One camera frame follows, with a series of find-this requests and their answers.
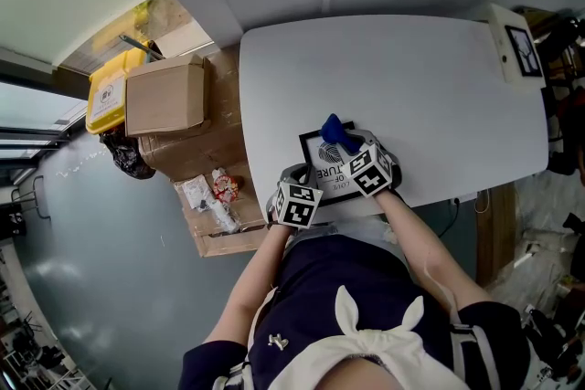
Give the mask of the person's right forearm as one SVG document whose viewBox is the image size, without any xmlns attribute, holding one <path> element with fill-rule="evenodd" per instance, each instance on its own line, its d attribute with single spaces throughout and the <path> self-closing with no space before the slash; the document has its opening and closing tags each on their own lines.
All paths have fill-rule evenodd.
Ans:
<svg viewBox="0 0 585 390">
<path fill-rule="evenodd" d="M 455 261 L 438 236 L 396 195 L 381 191 L 383 210 L 420 285 L 445 309 L 457 311 L 491 297 Z"/>
</svg>

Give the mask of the brown wooden board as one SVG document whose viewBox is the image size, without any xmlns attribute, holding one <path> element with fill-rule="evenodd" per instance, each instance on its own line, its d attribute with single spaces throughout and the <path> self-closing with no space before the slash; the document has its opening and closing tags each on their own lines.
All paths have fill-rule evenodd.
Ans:
<svg viewBox="0 0 585 390">
<path fill-rule="evenodd" d="M 489 285 L 510 263 L 516 248 L 516 189 L 512 183 L 486 189 L 475 205 L 476 282 Z"/>
</svg>

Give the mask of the black-framed window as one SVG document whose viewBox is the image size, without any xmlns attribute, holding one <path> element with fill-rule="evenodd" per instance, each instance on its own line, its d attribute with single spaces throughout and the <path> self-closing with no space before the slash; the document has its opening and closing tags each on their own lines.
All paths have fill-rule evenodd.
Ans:
<svg viewBox="0 0 585 390">
<path fill-rule="evenodd" d="M 0 185 L 63 146 L 86 110 L 85 100 L 0 82 Z"/>
</svg>

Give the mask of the white table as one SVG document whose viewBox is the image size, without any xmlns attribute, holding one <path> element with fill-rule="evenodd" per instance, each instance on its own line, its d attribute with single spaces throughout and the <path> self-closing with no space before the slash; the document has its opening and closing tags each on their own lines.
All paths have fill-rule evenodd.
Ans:
<svg viewBox="0 0 585 390">
<path fill-rule="evenodd" d="M 398 159 L 399 194 L 424 206 L 539 173 L 548 127 L 539 90 L 503 78 L 488 25 L 432 16 L 340 16 L 245 33 L 240 114 L 265 205 L 301 134 L 337 115 Z"/>
</svg>

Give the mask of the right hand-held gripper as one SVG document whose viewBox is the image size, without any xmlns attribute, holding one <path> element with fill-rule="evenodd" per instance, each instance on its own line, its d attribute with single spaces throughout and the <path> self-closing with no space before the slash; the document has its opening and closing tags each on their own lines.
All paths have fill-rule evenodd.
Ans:
<svg viewBox="0 0 585 390">
<path fill-rule="evenodd" d="M 346 130 L 346 147 L 362 147 L 361 152 L 344 163 L 341 170 L 364 197 L 371 197 L 385 189 L 395 191 L 401 185 L 402 172 L 398 161 L 379 145 L 378 138 L 372 132 Z"/>
</svg>

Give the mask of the grey trousers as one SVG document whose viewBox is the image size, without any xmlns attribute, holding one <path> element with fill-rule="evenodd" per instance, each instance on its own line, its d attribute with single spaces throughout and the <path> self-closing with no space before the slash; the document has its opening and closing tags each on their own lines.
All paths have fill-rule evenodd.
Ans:
<svg viewBox="0 0 585 390">
<path fill-rule="evenodd" d="M 384 249 L 399 259 L 407 269 L 410 268 L 396 234 L 390 224 L 379 216 L 335 221 L 301 230 L 287 240 L 284 256 L 302 241 L 328 236 L 344 236 Z"/>
</svg>

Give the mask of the person's left forearm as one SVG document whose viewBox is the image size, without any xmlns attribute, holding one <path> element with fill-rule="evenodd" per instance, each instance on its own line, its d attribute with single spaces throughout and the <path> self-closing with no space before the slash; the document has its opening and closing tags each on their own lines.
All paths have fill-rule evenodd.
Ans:
<svg viewBox="0 0 585 390">
<path fill-rule="evenodd" d="M 291 227 L 273 225 L 243 270 L 217 324 L 204 343 L 228 341 L 246 345 L 258 309 L 271 291 Z"/>
</svg>

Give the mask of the black photo frame fingerprint print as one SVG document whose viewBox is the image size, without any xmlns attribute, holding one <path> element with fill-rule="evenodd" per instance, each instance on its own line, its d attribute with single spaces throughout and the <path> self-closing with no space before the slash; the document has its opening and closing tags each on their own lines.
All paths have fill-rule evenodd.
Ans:
<svg viewBox="0 0 585 390">
<path fill-rule="evenodd" d="M 303 156 L 314 168 L 317 188 L 323 192 L 320 205 L 330 206 L 361 196 L 356 186 L 342 172 L 345 151 L 326 142 L 319 131 L 299 136 Z"/>
</svg>

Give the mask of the large flattened cardboard box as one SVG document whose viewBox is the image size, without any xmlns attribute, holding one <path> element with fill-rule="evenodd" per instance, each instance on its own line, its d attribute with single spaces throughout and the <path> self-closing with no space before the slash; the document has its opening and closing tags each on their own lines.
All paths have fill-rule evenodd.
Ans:
<svg viewBox="0 0 585 390">
<path fill-rule="evenodd" d="M 243 137 L 239 105 L 239 46 L 203 59 L 208 84 L 208 119 L 185 131 L 138 138 L 144 161 L 169 178 L 180 199 L 189 232 L 199 255 L 209 258 L 257 249 L 267 234 L 256 196 Z M 230 234 L 210 210 L 192 208 L 181 184 L 203 175 L 213 185 L 212 172 L 223 168 L 235 177 L 237 198 L 229 210 L 240 222 Z"/>
</svg>

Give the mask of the blue cloth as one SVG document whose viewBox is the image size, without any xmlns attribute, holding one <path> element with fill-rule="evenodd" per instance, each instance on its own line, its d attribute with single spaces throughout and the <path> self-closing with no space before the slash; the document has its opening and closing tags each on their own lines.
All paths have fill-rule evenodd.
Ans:
<svg viewBox="0 0 585 390">
<path fill-rule="evenodd" d="M 359 153 L 362 146 L 362 140 L 349 133 L 334 113 L 329 115 L 319 134 L 325 142 L 332 145 L 339 144 L 350 155 Z"/>
</svg>

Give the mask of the navy shirt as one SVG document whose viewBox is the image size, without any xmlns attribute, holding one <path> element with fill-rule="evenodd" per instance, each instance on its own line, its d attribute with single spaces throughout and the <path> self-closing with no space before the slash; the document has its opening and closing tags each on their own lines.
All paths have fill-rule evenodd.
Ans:
<svg viewBox="0 0 585 390">
<path fill-rule="evenodd" d="M 205 343 L 187 352 L 179 390 L 268 390 L 310 344 L 339 335 L 335 297 L 344 286 L 358 307 L 359 330 L 401 324 L 419 296 L 424 314 L 414 328 L 424 350 L 469 390 L 521 390 L 531 351 L 516 310 L 484 301 L 449 313 L 384 249 L 344 236 L 300 242 L 285 256 L 276 288 L 256 314 L 246 345 Z M 280 351 L 270 334 L 289 340 Z"/>
</svg>

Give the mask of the brown cardboard box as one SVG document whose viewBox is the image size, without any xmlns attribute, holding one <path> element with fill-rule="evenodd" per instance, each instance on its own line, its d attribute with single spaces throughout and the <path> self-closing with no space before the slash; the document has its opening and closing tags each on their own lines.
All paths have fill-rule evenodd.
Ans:
<svg viewBox="0 0 585 390">
<path fill-rule="evenodd" d="M 126 79 L 128 136 L 188 130 L 203 123 L 206 114 L 204 64 L 195 53 L 142 65 Z"/>
</svg>

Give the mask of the yellow bin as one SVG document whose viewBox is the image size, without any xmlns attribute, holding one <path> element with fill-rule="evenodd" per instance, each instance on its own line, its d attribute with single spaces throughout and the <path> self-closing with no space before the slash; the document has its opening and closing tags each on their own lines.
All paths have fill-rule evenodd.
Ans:
<svg viewBox="0 0 585 390">
<path fill-rule="evenodd" d="M 145 51 L 134 47 L 112 58 L 90 75 L 86 113 L 86 130 L 89 133 L 101 134 L 124 123 L 126 79 L 148 58 Z"/>
</svg>

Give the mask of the red patterned packet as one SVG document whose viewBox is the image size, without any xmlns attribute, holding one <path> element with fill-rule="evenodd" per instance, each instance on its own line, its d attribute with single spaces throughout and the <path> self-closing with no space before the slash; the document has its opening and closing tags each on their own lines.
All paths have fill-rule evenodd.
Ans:
<svg viewBox="0 0 585 390">
<path fill-rule="evenodd" d="M 218 200 L 229 204 L 238 198 L 239 184 L 224 168 L 214 169 L 212 171 L 212 178 L 213 192 Z"/>
</svg>

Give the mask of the white bow collar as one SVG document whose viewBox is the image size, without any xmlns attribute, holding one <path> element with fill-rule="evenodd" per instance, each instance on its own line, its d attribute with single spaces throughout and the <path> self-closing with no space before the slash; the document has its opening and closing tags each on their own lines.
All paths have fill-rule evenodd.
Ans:
<svg viewBox="0 0 585 390">
<path fill-rule="evenodd" d="M 358 307 L 346 287 L 335 297 L 339 335 L 307 346 L 272 381 L 268 390 L 314 390 L 337 364 L 357 355 L 376 357 L 403 390 L 469 390 L 454 371 L 430 356 L 414 332 L 424 314 L 417 297 L 405 310 L 402 322 L 388 330 L 359 330 Z"/>
</svg>

